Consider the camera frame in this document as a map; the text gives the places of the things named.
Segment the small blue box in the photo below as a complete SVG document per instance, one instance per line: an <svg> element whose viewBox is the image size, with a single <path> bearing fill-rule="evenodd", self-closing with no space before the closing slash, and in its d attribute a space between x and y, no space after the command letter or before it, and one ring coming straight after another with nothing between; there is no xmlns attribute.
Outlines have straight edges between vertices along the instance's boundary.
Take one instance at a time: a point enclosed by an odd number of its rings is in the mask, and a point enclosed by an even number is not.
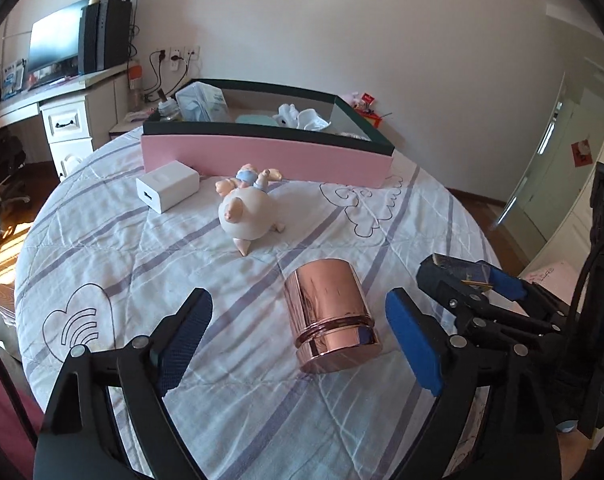
<svg viewBox="0 0 604 480"><path fill-rule="evenodd" d="M433 254L432 261L446 274L451 275L452 278L456 278L456 280L481 292L486 292L493 288L491 284L491 266L483 260L469 261L441 254Z"/></svg>

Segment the rose gold jar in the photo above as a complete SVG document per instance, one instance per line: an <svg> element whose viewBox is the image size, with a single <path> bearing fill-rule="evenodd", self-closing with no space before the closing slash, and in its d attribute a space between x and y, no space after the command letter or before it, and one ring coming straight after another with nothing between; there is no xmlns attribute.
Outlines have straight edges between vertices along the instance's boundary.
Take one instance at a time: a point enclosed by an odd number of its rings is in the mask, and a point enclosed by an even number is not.
<svg viewBox="0 0 604 480"><path fill-rule="evenodd" d="M360 366L382 350L376 322L351 263L318 259L285 280L296 358L306 374Z"/></svg>

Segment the white plug-in device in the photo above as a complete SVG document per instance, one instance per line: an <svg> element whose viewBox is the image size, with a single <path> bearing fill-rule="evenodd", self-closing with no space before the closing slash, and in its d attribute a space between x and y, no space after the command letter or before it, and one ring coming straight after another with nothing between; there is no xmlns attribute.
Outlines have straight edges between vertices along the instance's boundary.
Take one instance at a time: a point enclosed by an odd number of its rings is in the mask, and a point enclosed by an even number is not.
<svg viewBox="0 0 604 480"><path fill-rule="evenodd" d="M294 104L282 104L273 116L278 126L304 131L324 131L331 126L314 108L298 110Z"/></svg>

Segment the clear liquid bottle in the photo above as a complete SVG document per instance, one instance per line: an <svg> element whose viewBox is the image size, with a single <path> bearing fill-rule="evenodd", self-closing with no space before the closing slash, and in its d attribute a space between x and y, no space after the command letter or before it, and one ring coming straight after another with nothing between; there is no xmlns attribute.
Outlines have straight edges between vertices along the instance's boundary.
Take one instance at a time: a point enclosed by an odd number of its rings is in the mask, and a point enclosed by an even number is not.
<svg viewBox="0 0 604 480"><path fill-rule="evenodd" d="M158 103L158 113L161 116L161 119L165 122L178 122L182 119L182 114L180 114L180 107L177 102L167 96L162 89L158 90L159 103Z"/></svg>

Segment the pink bed cover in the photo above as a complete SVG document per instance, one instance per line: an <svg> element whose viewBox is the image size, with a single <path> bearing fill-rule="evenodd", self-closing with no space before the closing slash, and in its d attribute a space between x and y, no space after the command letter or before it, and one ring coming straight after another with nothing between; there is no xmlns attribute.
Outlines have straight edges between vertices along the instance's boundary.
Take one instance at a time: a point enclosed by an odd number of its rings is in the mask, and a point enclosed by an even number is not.
<svg viewBox="0 0 604 480"><path fill-rule="evenodd" d="M42 422L42 410L16 386L0 353L0 479L33 478Z"/></svg>

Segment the striped white tablecloth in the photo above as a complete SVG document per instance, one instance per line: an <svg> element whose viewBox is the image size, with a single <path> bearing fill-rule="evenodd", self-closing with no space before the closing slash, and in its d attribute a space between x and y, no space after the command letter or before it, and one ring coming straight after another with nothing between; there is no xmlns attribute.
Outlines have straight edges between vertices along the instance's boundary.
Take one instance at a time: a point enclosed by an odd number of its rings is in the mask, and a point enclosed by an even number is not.
<svg viewBox="0 0 604 480"><path fill-rule="evenodd" d="M76 344L124 346L150 333L197 287L212 321L165 404L212 479L387 479L433 399L417 384L384 315L402 287L445 327L453 319L417 288L424 258L494 261L477 222L426 170L396 156L382 188L284 182L272 192L285 223L249 255L217 219L212 180L164 214L136 193L140 134L90 155L35 218L17 263L19 347L35 399L46 405ZM290 330L285 281L337 258L354 269L382 343L342 372L305 375Z"/></svg>

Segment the red toy crate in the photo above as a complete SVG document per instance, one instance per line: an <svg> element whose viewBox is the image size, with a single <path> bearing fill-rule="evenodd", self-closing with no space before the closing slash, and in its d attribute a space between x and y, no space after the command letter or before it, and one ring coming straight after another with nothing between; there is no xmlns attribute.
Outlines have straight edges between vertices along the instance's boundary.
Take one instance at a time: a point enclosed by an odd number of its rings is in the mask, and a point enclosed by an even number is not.
<svg viewBox="0 0 604 480"><path fill-rule="evenodd" d="M375 128L379 128L383 119L390 116L390 113L380 115L376 111L377 100L368 92L345 93L341 99Z"/></svg>

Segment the pink pig figurine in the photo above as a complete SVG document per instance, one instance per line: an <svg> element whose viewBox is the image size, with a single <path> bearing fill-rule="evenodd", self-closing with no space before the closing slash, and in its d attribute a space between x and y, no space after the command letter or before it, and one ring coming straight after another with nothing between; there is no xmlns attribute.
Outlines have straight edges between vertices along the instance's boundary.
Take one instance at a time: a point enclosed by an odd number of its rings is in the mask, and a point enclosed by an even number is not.
<svg viewBox="0 0 604 480"><path fill-rule="evenodd" d="M215 183L215 192L222 199L218 220L243 257L250 252L251 244L266 233L281 233L285 229L285 223L278 217L277 202L268 194L270 185L281 180L278 169L259 171L255 166L245 164L235 177Z"/></svg>

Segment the teal small case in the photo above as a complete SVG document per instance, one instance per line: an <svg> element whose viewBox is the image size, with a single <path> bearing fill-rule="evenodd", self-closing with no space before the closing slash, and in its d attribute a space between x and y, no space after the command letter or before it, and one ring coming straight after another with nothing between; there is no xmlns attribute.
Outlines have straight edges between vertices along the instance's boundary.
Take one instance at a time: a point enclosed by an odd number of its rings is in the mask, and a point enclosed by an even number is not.
<svg viewBox="0 0 604 480"><path fill-rule="evenodd" d="M278 127L278 122L267 115L242 114L236 117L236 123L260 127Z"/></svg>

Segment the white charger adapter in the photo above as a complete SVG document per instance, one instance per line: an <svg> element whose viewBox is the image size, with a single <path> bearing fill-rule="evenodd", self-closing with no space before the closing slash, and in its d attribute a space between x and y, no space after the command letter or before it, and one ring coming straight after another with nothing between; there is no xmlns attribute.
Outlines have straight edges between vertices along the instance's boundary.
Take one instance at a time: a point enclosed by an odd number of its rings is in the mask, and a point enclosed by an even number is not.
<svg viewBox="0 0 604 480"><path fill-rule="evenodd" d="M158 214L194 195L199 188L198 171L176 160L136 179L138 198Z"/></svg>

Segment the pink storage box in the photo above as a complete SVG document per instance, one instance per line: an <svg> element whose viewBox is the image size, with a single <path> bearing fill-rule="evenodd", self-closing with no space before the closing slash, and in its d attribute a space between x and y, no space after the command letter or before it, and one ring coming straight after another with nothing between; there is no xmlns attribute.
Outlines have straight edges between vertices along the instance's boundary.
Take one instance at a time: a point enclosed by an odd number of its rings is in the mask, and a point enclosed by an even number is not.
<svg viewBox="0 0 604 480"><path fill-rule="evenodd" d="M142 161L155 170L178 160L203 176L232 177L240 166L277 168L289 180L379 188L393 144L344 99L332 93L267 82L201 78L221 90L228 116L213 122L166 122L153 113L142 124ZM316 110L323 131L240 124L242 115L272 116L282 104Z"/></svg>

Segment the white small nightstand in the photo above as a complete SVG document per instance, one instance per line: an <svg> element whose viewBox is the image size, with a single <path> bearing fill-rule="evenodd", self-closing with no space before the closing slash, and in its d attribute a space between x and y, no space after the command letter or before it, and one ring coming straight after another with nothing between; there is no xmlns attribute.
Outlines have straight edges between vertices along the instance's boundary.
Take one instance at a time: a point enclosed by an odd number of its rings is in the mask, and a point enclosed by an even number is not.
<svg viewBox="0 0 604 480"><path fill-rule="evenodd" d="M150 106L137 112L128 112L122 120L109 130L109 139L113 140L124 133L140 127L155 111L156 109Z"/></svg>

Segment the white desk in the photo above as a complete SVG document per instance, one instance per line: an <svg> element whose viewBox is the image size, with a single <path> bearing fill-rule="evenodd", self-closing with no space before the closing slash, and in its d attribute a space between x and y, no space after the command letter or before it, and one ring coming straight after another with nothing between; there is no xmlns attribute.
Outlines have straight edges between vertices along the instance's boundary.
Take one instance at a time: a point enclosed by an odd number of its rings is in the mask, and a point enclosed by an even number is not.
<svg viewBox="0 0 604 480"><path fill-rule="evenodd" d="M0 102L0 128L40 118L52 162L63 181L110 141L110 130L128 113L127 96L127 65L121 64Z"/></svg>

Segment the black computer monitor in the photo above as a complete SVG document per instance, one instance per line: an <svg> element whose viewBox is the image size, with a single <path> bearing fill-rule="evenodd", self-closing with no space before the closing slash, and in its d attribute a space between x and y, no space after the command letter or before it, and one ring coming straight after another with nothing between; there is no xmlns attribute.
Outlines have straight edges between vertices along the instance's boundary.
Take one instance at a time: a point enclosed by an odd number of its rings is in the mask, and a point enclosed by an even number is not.
<svg viewBox="0 0 604 480"><path fill-rule="evenodd" d="M80 0L48 14L31 28L28 73L78 56L82 11L88 0Z"/></svg>

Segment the white wall socket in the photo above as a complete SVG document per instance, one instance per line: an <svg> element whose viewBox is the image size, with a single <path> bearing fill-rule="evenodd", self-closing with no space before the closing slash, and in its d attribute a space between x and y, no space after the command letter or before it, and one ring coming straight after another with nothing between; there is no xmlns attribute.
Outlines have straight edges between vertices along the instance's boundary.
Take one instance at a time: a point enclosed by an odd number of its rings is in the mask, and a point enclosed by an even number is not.
<svg viewBox="0 0 604 480"><path fill-rule="evenodd" d="M190 70L191 66L199 61L200 47L170 47L168 49L158 49L158 57L161 63L168 68L170 72L178 70Z"/></svg>

